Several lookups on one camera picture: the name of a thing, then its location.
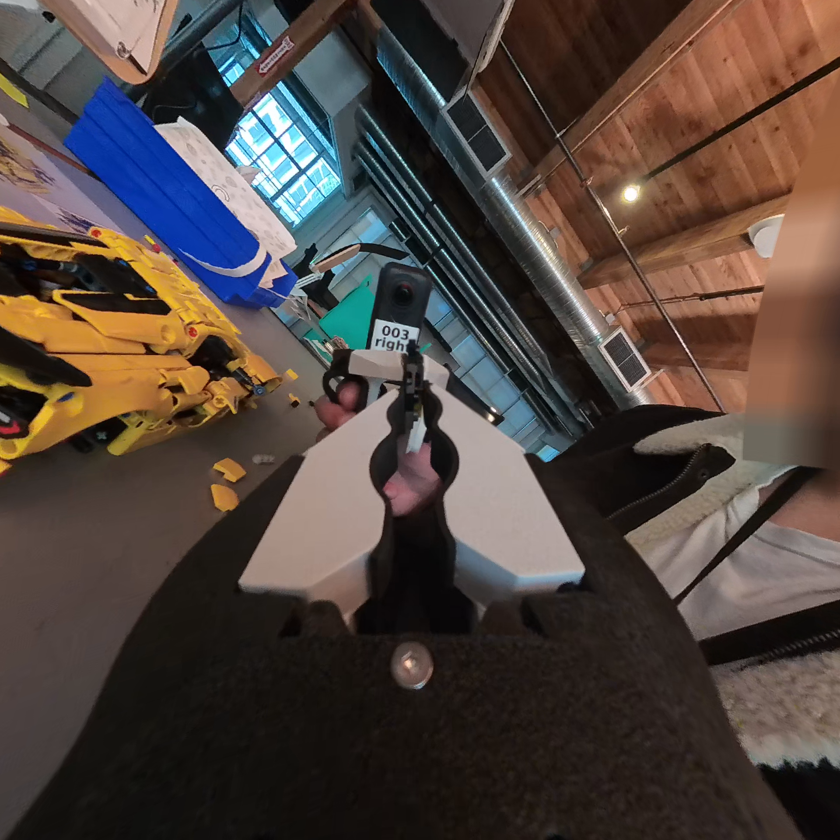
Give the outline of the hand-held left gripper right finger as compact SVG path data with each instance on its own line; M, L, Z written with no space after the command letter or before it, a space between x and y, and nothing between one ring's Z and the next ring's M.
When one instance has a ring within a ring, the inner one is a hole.
M440 385L428 397L457 457L443 495L455 587L487 608L579 584L585 567L524 450Z

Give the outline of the person's right hand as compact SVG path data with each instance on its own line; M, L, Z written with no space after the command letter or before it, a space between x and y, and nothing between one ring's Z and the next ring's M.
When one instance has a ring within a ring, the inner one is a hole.
M311 404L322 424L322 431L317 436L318 441L355 417L354 408L360 400L360 385L345 379L335 392L339 402L333 402L328 395L323 394ZM421 510L434 499L440 488L440 478L431 465L430 444L422 443L416 452L408 452L407 439L408 435L399 437L396 444L396 472L383 486L395 517L404 517Z

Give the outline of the silver ventilation duct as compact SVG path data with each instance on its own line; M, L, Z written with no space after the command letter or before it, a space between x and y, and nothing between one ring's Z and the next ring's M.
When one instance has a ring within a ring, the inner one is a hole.
M477 193L487 221L531 281L561 328L620 408L656 405L645 386L628 390L600 350L608 326L586 296L555 243L517 193L507 174L490 178Z

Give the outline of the white vent grille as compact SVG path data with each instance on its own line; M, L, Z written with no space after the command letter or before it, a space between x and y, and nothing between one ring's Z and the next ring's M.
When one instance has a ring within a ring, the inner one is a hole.
M627 392L637 391L653 375L623 327L617 327L605 336L598 350Z
M508 147L472 91L466 87L458 90L444 108L443 116L483 182L509 162Z

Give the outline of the round white ceiling fixture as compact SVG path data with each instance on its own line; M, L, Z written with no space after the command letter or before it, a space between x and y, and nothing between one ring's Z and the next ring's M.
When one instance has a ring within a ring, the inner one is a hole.
M762 259L771 259L779 237L784 214L768 216L752 224L747 236L757 255Z

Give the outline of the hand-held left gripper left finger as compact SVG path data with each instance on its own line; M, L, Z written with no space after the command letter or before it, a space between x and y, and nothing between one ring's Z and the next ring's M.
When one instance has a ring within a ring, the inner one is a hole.
M399 391L387 392L311 447L238 580L250 594L331 602L343 618L371 598L368 564L392 502L385 484L398 467Z

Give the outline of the grey desk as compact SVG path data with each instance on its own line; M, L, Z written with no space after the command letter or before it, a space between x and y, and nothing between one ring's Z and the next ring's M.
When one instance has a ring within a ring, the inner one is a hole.
M308 349L271 310L219 307L250 349L299 378L256 410L171 442L122 457L63 444L2 477L2 838L60 767L152 595L223 518L213 464L246 468L236 486L246 503L320 429L308 403L322 368ZM254 465L255 454L276 463Z

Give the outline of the small yellow black brick assembly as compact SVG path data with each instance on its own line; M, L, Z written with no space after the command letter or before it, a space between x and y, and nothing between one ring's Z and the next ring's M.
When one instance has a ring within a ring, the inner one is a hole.
M417 342L410 339L403 356L402 398L405 415L405 427L414 425L413 400L418 392L424 393L422 353Z

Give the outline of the grey ceiling unit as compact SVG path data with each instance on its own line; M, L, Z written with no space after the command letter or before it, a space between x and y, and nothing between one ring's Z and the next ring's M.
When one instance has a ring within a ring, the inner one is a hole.
M423 1L435 24L453 39L477 73L487 68L501 41L514 1Z

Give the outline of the teal board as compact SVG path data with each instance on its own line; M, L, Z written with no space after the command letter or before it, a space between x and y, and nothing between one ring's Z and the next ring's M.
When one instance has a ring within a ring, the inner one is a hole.
M387 270L383 291L373 276L362 280L321 319L331 340L341 339L350 350L406 352L409 340L419 346L433 282L423 271Z

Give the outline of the yellow toy brick car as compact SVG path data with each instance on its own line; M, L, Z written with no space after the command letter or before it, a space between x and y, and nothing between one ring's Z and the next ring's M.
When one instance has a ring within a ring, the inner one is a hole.
M283 382L159 246L1 219L2 474L65 443L125 455Z

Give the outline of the instruction booklet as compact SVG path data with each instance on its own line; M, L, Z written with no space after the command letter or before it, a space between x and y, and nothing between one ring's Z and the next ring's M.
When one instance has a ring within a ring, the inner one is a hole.
M42 150L1 126L1 205L37 224L88 234L112 220Z

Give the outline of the blue plastic bin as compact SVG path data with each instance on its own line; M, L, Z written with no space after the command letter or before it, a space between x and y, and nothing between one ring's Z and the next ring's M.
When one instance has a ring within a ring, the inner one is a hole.
M96 175L223 302L279 308L298 279L288 269L280 291L259 286L270 257L152 121L109 78L85 105L65 141Z

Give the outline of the black panel desk lamp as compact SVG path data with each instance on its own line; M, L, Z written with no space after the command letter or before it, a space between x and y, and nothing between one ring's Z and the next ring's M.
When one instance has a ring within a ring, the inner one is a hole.
M310 273L312 275L322 276L328 271L333 270L336 266L341 266L358 255L383 256L394 261L408 257L407 252L401 248L393 248L380 244L358 243L347 245L327 255L316 258L310 263Z

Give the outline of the white patterned paper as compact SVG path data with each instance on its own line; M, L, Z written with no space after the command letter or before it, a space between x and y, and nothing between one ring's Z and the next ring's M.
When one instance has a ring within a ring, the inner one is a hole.
M280 279L289 275L281 260L297 246L285 225L239 169L196 126L178 118L175 122L159 124L155 129L265 248L270 263L259 286L280 291Z

